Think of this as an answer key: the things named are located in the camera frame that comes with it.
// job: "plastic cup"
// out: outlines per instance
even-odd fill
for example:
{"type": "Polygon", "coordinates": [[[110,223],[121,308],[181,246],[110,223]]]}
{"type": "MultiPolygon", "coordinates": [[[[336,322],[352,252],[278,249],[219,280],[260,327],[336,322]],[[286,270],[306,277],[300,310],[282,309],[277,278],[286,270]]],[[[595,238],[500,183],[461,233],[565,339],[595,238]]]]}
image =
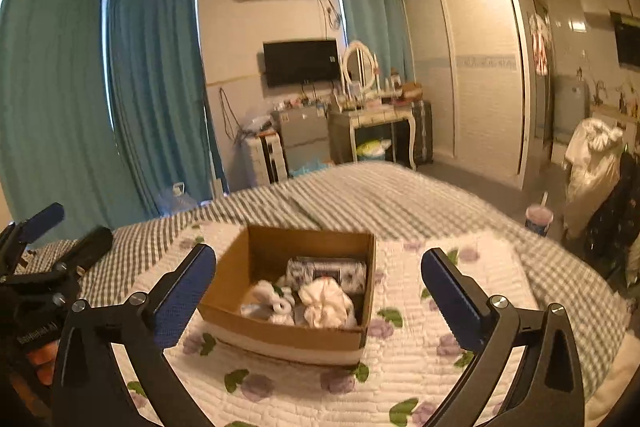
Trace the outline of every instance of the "plastic cup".
{"type": "Polygon", "coordinates": [[[554,220],[554,213],[541,204],[532,204],[525,213],[524,227],[531,232],[546,237],[551,222],[554,220]]]}

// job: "floral quilt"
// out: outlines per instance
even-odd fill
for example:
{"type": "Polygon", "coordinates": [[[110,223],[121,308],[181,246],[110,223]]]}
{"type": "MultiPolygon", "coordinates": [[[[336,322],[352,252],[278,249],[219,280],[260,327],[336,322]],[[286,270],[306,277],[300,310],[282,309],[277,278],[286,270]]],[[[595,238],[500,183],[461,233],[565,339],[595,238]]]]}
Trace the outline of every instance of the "floral quilt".
{"type": "MultiPolygon", "coordinates": [[[[238,225],[200,223],[180,233],[131,292],[148,291],[175,269],[198,242],[218,257],[240,232],[238,225]]],[[[177,346],[165,356],[194,400],[218,427],[395,425],[421,426],[473,358],[451,334],[420,277],[420,258],[440,247],[488,295],[515,306],[536,301],[512,246],[494,232],[424,241],[379,241],[374,307],[367,344],[355,367],[318,367],[270,359],[223,344],[196,311],[177,346]]],[[[114,346],[140,414],[159,423],[122,346],[114,346]]],[[[515,349],[479,423],[496,414],[517,370],[515,349]]]]}

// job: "small box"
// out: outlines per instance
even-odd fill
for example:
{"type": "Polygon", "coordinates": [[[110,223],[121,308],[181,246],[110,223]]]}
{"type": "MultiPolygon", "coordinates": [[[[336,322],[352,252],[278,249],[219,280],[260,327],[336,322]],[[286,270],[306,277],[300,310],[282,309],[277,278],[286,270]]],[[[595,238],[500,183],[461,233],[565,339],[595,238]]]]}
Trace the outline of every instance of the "small box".
{"type": "Polygon", "coordinates": [[[321,365],[351,365],[367,340],[373,300],[376,241],[369,233],[288,230],[248,226],[218,260],[216,276],[198,304],[209,331],[220,341],[276,359],[321,365]],[[284,275],[292,257],[349,257],[367,264],[367,283],[358,326],[314,329],[242,317],[252,286],[284,275]]]}

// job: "blue gripper pad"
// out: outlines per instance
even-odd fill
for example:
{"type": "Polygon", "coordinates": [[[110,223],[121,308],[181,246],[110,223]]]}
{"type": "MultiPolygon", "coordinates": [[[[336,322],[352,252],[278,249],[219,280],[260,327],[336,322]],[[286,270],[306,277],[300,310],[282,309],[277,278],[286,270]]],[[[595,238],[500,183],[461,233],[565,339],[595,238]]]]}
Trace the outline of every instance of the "blue gripper pad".
{"type": "Polygon", "coordinates": [[[438,259],[436,250],[442,252],[440,248],[433,248],[422,255],[422,282],[436,301],[460,347],[477,353],[483,344],[481,317],[449,269],[438,259]]]}
{"type": "Polygon", "coordinates": [[[20,242],[27,245],[37,241],[49,230],[62,223],[65,219],[65,209],[60,203],[52,203],[22,223],[20,242]]]}
{"type": "Polygon", "coordinates": [[[216,254],[207,245],[196,245],[195,248],[199,247],[202,247],[200,253],[182,274],[178,274],[178,281],[154,314],[154,342],[160,349],[178,343],[216,272],[216,254]]]}

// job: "wall-mounted tv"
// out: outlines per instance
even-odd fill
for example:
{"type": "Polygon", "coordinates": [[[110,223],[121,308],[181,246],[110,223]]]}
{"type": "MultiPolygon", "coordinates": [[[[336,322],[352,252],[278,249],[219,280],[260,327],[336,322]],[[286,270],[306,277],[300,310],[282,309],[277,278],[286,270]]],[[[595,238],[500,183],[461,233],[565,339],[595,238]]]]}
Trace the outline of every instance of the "wall-mounted tv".
{"type": "Polygon", "coordinates": [[[640,68],[640,19],[611,13],[616,32],[618,62],[621,66],[640,68]]]}
{"type": "Polygon", "coordinates": [[[267,86],[289,86],[340,79],[335,39],[264,42],[267,86]]]}

